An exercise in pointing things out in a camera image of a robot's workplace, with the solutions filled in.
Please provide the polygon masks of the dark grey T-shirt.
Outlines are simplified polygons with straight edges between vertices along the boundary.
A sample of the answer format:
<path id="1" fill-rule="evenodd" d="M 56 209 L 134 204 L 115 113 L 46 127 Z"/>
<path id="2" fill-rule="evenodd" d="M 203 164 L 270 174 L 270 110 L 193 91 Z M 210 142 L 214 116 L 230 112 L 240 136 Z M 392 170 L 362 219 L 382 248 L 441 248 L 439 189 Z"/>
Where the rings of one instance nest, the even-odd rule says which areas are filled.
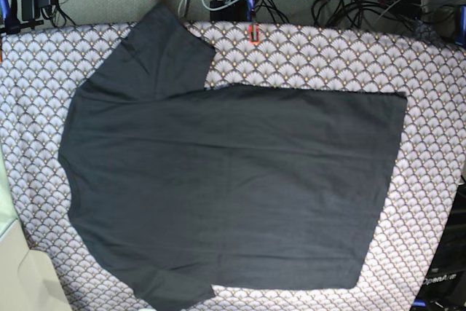
<path id="1" fill-rule="evenodd" d="M 157 310 L 213 286 L 353 288 L 407 100 L 206 90 L 214 49 L 157 5 L 81 84 L 58 159 L 95 260 Z"/>

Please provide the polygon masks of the orange table clamp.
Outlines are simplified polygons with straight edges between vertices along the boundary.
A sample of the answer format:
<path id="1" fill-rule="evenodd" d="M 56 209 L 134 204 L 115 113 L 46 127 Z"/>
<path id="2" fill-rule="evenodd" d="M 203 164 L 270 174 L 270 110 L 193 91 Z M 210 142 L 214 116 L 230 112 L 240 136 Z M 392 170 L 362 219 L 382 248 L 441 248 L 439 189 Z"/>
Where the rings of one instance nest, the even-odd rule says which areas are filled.
<path id="1" fill-rule="evenodd" d="M 257 23 L 251 23 L 248 27 L 248 40 L 251 44 L 257 45 L 260 43 L 260 30 Z"/>

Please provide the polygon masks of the fan patterned tablecloth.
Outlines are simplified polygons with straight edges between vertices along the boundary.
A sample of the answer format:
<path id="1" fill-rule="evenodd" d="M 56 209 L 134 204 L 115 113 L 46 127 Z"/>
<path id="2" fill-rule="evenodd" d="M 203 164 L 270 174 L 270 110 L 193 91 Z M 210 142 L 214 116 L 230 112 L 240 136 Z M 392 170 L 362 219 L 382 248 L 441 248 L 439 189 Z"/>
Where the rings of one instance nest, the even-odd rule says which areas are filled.
<path id="1" fill-rule="evenodd" d="M 404 36 L 301 25 L 190 23 L 216 49 L 207 87 L 400 92 L 400 151 L 357 285 L 350 290 L 215 289 L 198 310 L 408 310 L 449 217 L 465 164 L 465 52 Z M 7 36 L 2 42 L 1 146 L 28 243 L 52 260 L 73 310 L 136 310 L 144 302 L 103 270 L 71 227 L 58 146 L 74 90 L 118 45 L 128 24 Z"/>

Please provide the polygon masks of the blue clamp right edge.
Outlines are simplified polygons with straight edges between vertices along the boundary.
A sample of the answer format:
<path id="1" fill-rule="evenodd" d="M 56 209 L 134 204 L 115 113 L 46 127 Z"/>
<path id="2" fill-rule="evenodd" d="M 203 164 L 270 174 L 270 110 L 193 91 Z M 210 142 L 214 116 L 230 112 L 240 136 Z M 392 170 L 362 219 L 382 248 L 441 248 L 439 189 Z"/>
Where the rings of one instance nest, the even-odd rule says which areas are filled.
<path id="1" fill-rule="evenodd" d="M 466 46 L 466 6 L 458 9 L 455 17 L 455 37 L 454 41 L 461 47 Z"/>

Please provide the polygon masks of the blue clamp edge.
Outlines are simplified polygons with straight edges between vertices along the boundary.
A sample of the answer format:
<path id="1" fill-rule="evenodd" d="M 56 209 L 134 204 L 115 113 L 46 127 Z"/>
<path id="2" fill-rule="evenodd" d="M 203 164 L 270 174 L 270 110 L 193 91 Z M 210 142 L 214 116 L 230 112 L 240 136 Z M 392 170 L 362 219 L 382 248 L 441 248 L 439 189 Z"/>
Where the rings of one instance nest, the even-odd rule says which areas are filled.
<path id="1" fill-rule="evenodd" d="M 454 41 L 461 47 L 466 46 L 466 6 L 458 9 L 455 17 L 455 37 Z"/>
<path id="2" fill-rule="evenodd" d="M 1 34 L 13 35 L 18 34 L 24 29 L 35 29 L 43 25 L 43 20 L 32 20 L 21 23 L 17 18 L 17 0 L 1 0 Z"/>

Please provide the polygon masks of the blue clamp left edge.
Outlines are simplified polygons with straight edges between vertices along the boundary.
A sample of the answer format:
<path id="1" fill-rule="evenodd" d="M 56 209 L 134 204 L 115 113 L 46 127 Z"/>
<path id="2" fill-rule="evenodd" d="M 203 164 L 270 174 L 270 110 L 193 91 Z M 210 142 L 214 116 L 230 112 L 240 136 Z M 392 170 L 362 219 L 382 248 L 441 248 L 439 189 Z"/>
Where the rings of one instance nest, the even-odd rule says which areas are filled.
<path id="1" fill-rule="evenodd" d="M 1 0 L 1 34 L 13 35 L 18 34 L 24 29 L 35 29 L 43 25 L 43 20 L 32 20 L 21 23 L 17 18 L 17 0 Z"/>

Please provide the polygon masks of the black OpenArm case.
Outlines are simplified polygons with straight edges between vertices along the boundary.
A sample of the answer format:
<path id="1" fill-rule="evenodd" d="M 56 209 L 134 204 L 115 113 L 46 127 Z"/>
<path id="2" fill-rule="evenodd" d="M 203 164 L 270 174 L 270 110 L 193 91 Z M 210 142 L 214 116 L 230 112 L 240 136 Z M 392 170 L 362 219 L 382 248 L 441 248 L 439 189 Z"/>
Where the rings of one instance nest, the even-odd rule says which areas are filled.
<path id="1" fill-rule="evenodd" d="M 465 185 L 454 203 L 412 310 L 465 309 Z"/>

